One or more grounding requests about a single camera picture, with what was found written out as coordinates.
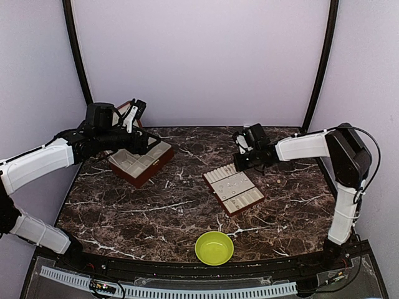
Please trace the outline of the brown ring earring tray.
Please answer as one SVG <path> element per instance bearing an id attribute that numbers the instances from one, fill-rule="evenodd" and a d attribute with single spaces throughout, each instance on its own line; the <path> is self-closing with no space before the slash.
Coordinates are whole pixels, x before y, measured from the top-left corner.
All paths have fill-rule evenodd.
<path id="1" fill-rule="evenodd" d="M 237 171 L 233 163 L 204 173 L 203 179 L 229 217 L 265 199 L 255 184 L 243 171 Z"/>

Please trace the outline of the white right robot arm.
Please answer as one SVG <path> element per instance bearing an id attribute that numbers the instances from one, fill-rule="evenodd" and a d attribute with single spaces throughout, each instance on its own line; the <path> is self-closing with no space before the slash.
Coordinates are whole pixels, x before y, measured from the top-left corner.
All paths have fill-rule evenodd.
<path id="1" fill-rule="evenodd" d="M 324 240 L 318 264 L 332 270 L 342 260 L 342 252 L 360 216 L 362 199 L 377 172 L 372 171 L 372 154 L 361 138 L 367 131 L 350 123 L 311 133 L 295 133 L 271 141 L 260 124 L 233 134 L 238 153 L 234 166 L 245 171 L 260 166 L 260 172 L 277 163 L 315 158 L 329 160 L 331 180 L 335 185 L 332 223 Z"/>

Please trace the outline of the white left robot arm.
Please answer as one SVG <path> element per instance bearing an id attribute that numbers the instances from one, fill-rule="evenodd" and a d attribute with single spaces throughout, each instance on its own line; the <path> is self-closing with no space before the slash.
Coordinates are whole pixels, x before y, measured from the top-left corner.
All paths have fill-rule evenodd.
<path id="1" fill-rule="evenodd" d="M 77 128 L 57 133 L 50 141 L 34 149 L 1 160 L 1 235 L 11 234 L 37 247 L 63 255 L 64 262 L 75 272 L 84 271 L 88 258 L 81 253 L 81 243 L 69 233 L 48 224 L 44 213 L 25 209 L 22 196 L 34 187 L 41 187 L 34 196 L 41 204 L 50 201 L 45 193 L 60 196 L 55 187 L 61 172 L 76 168 L 88 159 L 108 151 L 115 154 L 127 150 L 144 155 L 160 142 L 160 138 L 138 127 L 146 109 L 141 100 L 130 100 L 123 111 L 111 103 L 91 103 L 85 119 Z"/>

